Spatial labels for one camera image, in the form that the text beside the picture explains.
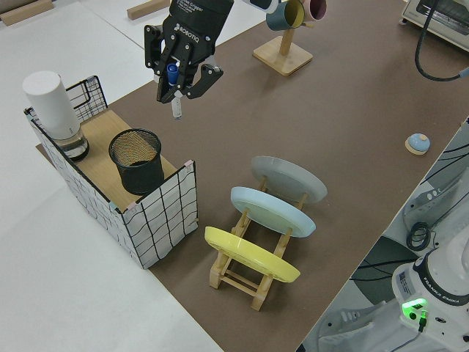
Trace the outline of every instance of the green mug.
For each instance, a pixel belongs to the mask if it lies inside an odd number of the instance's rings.
[[[278,4],[273,13],[265,16],[267,25],[273,31],[298,28],[305,19],[305,9],[300,0],[287,0]]]

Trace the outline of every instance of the brown tabletop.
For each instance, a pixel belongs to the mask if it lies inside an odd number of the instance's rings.
[[[313,29],[295,31],[293,42],[314,58],[290,77],[252,57],[281,34],[261,23],[217,48],[225,74],[202,98],[183,99],[180,122],[155,101],[153,82],[111,104],[129,125],[156,132],[173,165],[196,161],[199,229],[150,270],[225,351],[294,351],[467,117],[467,81],[436,83],[415,69],[419,29],[398,24],[404,5],[330,1]],[[440,76],[469,63],[433,36],[421,61]],[[432,142],[421,157],[404,146],[416,132]],[[203,238],[207,225],[235,225],[230,190],[257,186],[255,155],[298,164],[329,192],[303,209],[316,232],[285,252],[300,277],[274,282],[260,312],[233,287],[209,287],[216,252]],[[270,250],[278,240],[255,224],[245,238]]]

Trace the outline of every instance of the grid pattern box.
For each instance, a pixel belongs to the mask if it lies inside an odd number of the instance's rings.
[[[108,107],[97,76],[67,88],[67,94],[80,122]],[[159,188],[121,212],[47,135],[34,109],[26,109],[25,115],[77,200],[143,269],[163,259],[198,227],[194,161],[185,163]]]

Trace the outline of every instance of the plate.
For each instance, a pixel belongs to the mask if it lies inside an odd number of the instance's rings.
[[[265,176],[269,193],[299,202],[306,193],[305,203],[319,202],[328,193],[324,183],[303,167],[272,156],[256,156],[251,171],[260,182]]]
[[[293,205],[270,194],[246,187],[232,188],[232,203],[241,213],[273,231],[285,234],[292,229],[292,237],[307,237],[316,230],[316,224]]]
[[[300,272],[293,265],[265,249],[214,227],[205,227],[205,240],[228,257],[282,282],[294,282]]]

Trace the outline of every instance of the black mesh pencil holder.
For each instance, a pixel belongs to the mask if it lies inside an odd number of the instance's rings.
[[[123,131],[109,144],[109,156],[119,170],[122,185],[136,195],[148,194],[163,183],[160,153],[160,139],[142,128]]]

